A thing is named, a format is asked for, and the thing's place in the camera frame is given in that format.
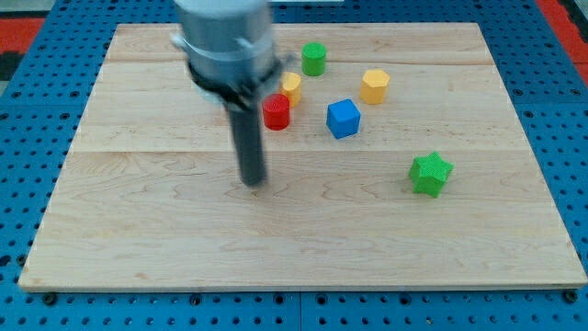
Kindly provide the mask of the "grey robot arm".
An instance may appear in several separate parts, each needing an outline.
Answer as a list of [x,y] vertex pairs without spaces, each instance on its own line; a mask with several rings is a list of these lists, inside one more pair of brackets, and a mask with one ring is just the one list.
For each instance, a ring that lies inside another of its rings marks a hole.
[[187,55],[196,86],[223,103],[256,107],[273,93],[277,57],[266,0],[175,0],[181,32],[173,43]]

